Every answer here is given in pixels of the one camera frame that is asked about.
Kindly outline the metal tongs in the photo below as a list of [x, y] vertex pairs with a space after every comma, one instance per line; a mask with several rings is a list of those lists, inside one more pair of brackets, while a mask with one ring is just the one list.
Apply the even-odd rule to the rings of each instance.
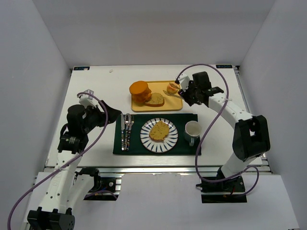
[[166, 87], [166, 90], [163, 90], [165, 95], [172, 96], [176, 98], [181, 98], [181, 96], [178, 95], [178, 92], [180, 91], [180, 86], [175, 83], [169, 83]]

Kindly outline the round bread bun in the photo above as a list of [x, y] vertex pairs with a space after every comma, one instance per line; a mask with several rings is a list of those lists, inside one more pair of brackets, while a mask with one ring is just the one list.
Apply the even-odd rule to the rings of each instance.
[[171, 94], [174, 94], [174, 93], [178, 92], [178, 90], [179, 90], [178, 85], [175, 84], [175, 83], [171, 83], [171, 82], [168, 84], [168, 86], [166, 88], [166, 91], [168, 93], [171, 93]]

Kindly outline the seeded bread slice back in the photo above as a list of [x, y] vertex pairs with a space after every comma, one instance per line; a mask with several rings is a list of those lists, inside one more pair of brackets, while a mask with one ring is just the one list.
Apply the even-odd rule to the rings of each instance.
[[169, 134], [169, 126], [163, 122], [157, 122], [149, 133], [149, 137], [154, 141], [163, 141]]

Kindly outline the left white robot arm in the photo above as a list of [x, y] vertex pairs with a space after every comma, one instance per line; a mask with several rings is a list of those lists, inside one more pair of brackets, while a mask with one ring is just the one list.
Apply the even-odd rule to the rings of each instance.
[[99, 102], [101, 111], [85, 99], [68, 108], [67, 123], [60, 131], [57, 165], [48, 189], [36, 210], [30, 210], [27, 221], [34, 230], [72, 230], [74, 211], [88, 193], [102, 190], [99, 170], [86, 167], [76, 171], [82, 153], [89, 148], [88, 134], [96, 127], [114, 123], [121, 111]]

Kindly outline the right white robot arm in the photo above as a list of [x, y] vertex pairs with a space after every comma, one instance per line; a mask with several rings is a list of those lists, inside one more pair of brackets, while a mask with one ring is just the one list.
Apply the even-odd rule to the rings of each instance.
[[181, 86], [178, 94], [188, 105], [206, 105], [234, 130], [233, 153], [218, 170], [219, 182], [238, 177], [255, 158], [270, 150], [267, 119], [237, 106], [229, 99], [227, 92], [212, 86], [207, 72], [193, 74], [192, 78], [182, 73], [175, 82]]

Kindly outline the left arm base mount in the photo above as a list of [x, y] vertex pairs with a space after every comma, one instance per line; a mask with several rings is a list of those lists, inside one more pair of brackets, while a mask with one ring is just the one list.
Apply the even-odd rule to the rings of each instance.
[[86, 167], [79, 172], [75, 172], [74, 182], [81, 178], [82, 175], [89, 175], [94, 185], [86, 194], [84, 200], [91, 201], [116, 201], [119, 196], [121, 185], [120, 178], [111, 175], [101, 175], [98, 168]]

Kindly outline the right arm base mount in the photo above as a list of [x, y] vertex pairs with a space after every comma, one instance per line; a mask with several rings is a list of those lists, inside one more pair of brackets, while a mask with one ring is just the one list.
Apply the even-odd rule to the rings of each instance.
[[203, 204], [246, 203], [245, 185], [241, 176], [220, 183], [201, 181], [196, 184]]

